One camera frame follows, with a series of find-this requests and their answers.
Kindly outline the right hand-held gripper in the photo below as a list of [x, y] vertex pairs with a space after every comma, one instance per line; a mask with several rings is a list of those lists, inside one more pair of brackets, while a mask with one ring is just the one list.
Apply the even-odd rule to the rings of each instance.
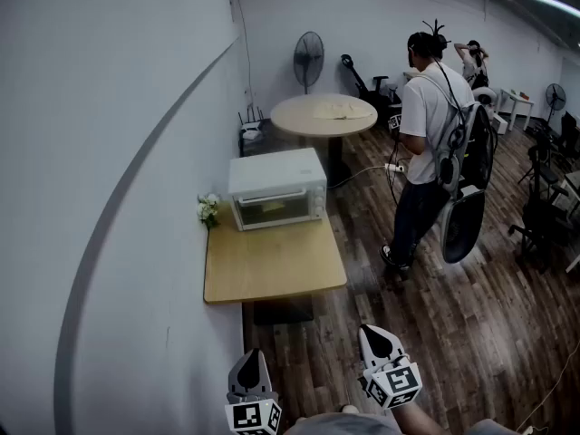
[[415, 400], [422, 389], [418, 364], [404, 353], [400, 339], [381, 327], [359, 328], [362, 360], [366, 369], [360, 379], [369, 398], [391, 410]]

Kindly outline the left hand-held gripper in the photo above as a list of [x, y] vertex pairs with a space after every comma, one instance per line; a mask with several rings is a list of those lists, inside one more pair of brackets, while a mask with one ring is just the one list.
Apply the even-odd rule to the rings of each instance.
[[[243, 355], [228, 375], [230, 392], [225, 406], [233, 434], [277, 434], [281, 407], [272, 383], [266, 358], [259, 349]], [[257, 394], [247, 394], [252, 390]]]

